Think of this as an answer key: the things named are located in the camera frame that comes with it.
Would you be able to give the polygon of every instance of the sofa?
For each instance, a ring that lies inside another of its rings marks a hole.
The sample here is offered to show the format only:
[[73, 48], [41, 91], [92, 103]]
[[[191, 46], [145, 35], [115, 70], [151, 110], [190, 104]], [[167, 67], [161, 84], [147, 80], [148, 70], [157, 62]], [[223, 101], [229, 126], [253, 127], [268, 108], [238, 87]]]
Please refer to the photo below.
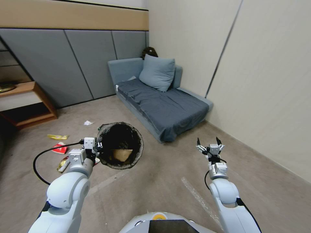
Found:
[[143, 64], [142, 58], [108, 62], [116, 94], [160, 143], [174, 141], [202, 122], [213, 103], [180, 87], [182, 67], [178, 65], [168, 91], [145, 85], [139, 80]]

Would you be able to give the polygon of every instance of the display screen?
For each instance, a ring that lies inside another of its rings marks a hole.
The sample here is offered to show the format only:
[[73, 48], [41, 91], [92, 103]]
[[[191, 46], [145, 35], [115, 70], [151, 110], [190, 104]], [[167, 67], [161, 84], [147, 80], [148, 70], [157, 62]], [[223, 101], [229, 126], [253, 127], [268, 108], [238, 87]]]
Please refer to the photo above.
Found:
[[149, 233], [199, 233], [185, 220], [151, 220]]

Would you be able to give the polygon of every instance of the wooden wall strip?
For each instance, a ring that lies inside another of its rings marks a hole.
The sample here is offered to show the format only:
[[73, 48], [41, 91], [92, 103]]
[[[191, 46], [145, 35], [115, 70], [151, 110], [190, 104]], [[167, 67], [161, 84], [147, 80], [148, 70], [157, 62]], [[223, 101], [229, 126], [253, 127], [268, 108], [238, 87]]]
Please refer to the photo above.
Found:
[[149, 30], [148, 11], [51, 1], [2, 0], [0, 28]]

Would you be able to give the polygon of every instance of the black trash bag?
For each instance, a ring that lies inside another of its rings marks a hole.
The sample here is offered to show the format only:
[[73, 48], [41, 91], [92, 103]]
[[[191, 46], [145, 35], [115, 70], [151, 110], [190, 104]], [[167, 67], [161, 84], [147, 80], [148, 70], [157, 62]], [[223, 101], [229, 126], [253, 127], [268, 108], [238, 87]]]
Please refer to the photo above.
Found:
[[[138, 162], [143, 153], [144, 142], [137, 129], [125, 122], [115, 122], [103, 124], [98, 130], [97, 142], [101, 142], [103, 145], [98, 158], [102, 164], [114, 169], [127, 169]], [[112, 150], [115, 149], [133, 151], [125, 162], [121, 162], [112, 157]]]

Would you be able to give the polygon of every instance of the concrete floor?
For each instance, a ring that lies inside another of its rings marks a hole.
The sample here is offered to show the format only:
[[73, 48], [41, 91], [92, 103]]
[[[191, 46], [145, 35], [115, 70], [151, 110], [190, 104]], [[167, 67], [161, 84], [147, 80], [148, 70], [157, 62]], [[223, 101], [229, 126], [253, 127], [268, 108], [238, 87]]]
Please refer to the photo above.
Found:
[[[84, 126], [86, 120], [94, 124]], [[262, 232], [311, 232], [310, 183], [207, 122], [172, 143], [159, 144], [117, 96], [63, 108], [58, 120], [16, 135], [0, 169], [0, 232], [27, 232], [46, 201], [47, 186], [35, 176], [32, 161], [58, 142], [47, 134], [69, 134], [65, 143], [74, 143], [96, 136], [101, 124], [118, 121], [139, 130], [143, 155], [128, 170], [94, 167], [79, 232], [118, 232], [134, 216], [153, 211], [180, 214], [222, 232], [216, 218], [210, 217], [210, 212], [217, 215], [217, 211], [203, 181], [208, 162], [195, 149], [197, 137], [207, 145], [215, 143], [216, 136], [226, 145], [222, 158], [228, 162], [229, 180], [238, 187]], [[39, 173], [51, 182], [60, 175], [56, 168], [63, 157], [53, 152], [42, 155]]]

